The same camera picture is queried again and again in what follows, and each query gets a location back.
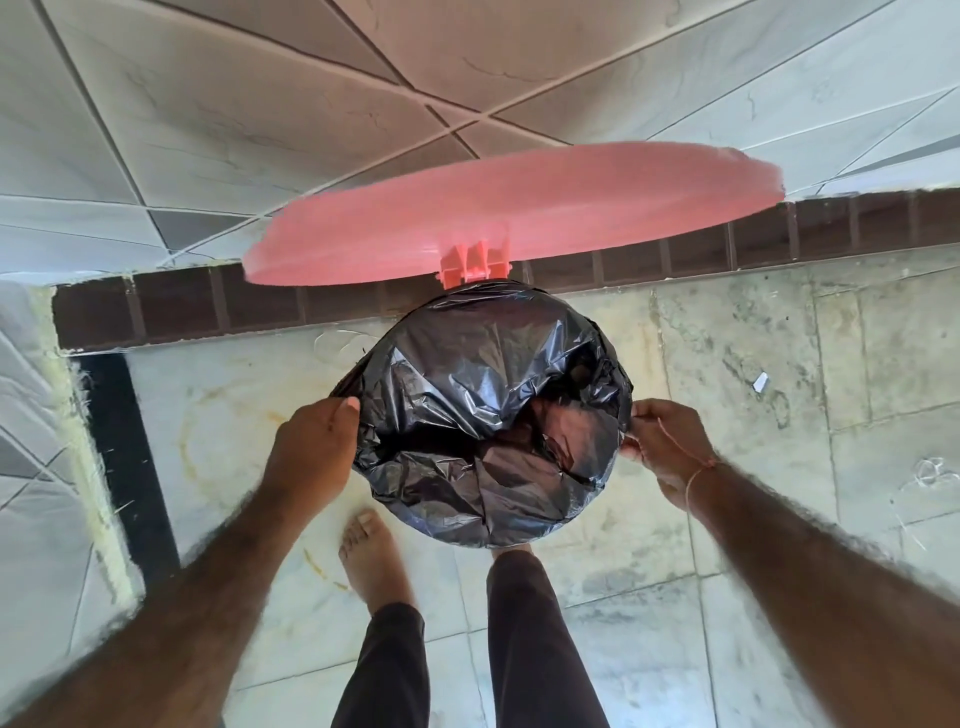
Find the person's left hand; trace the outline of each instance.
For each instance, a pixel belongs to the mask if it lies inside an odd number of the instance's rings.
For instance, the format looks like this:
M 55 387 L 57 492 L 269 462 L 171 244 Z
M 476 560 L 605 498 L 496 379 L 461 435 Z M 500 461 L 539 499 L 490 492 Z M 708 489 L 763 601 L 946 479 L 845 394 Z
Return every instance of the person's left hand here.
M 294 412 L 276 431 L 260 490 L 308 519 L 340 495 L 357 447 L 360 400 L 328 398 Z

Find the pink lid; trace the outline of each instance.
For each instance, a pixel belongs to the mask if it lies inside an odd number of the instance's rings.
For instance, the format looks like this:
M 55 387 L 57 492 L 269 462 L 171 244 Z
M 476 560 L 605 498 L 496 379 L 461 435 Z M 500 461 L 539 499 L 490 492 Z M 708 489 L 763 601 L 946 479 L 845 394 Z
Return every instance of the pink lid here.
M 542 149 L 296 200 L 243 264 L 249 281 L 272 285 L 403 278 L 437 273 L 477 243 L 485 260 L 486 250 L 491 260 L 582 253 L 708 228 L 782 199 L 780 169 L 735 149 Z

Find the hand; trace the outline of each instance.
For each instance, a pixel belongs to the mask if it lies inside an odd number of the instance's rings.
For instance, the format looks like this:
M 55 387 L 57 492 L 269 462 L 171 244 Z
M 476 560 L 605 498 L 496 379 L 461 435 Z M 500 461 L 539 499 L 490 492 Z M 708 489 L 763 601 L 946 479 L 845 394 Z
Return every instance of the hand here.
M 308 519 L 340 495 L 357 447 L 360 400 L 301 407 L 276 431 L 260 491 L 283 496 Z
M 697 410 L 670 400 L 634 402 L 620 453 L 646 466 L 667 500 L 684 510 L 690 479 L 717 457 Z

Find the bare foot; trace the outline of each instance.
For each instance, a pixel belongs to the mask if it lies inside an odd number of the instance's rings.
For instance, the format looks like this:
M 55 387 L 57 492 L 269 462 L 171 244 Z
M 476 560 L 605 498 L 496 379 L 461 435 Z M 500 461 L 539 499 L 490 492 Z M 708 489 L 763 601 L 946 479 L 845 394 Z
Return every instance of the bare foot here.
M 416 606 L 394 536 L 371 508 L 347 525 L 340 545 L 340 561 L 350 586 L 367 604 L 371 615 L 395 602 Z
M 492 548 L 493 560 L 496 561 L 498 558 L 503 556 L 505 553 L 510 553 L 511 551 L 526 551 L 527 553 L 533 553 L 534 549 L 529 544 L 520 544 L 519 546 L 507 546 L 506 548 Z

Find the leg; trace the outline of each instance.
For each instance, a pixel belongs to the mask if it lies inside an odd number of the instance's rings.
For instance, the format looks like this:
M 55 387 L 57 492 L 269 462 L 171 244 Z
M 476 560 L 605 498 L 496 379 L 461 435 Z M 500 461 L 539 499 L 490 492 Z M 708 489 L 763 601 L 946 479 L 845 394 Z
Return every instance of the leg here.
M 529 547 L 494 554 L 487 596 L 497 728 L 606 728 L 546 571 Z
M 371 620 L 332 728 L 426 728 L 430 682 L 423 618 L 394 537 L 374 511 L 364 511 L 347 527 L 340 559 Z

